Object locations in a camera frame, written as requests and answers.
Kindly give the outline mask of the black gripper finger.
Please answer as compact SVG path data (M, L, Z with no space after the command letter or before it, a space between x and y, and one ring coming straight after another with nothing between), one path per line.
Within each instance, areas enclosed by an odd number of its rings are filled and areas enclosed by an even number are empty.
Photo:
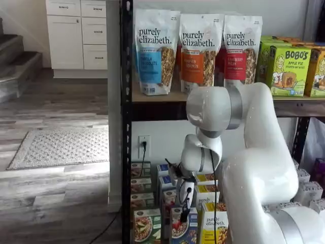
M184 203L182 204L182 213L180 216L181 223L187 222L187 217L189 212L190 212L190 207L188 206L188 200L185 200Z

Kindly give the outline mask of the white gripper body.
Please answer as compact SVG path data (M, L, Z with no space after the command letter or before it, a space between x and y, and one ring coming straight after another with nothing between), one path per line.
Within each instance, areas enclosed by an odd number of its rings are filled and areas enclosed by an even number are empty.
M178 178L176 204L183 206L185 203L191 206L195 186L195 178Z

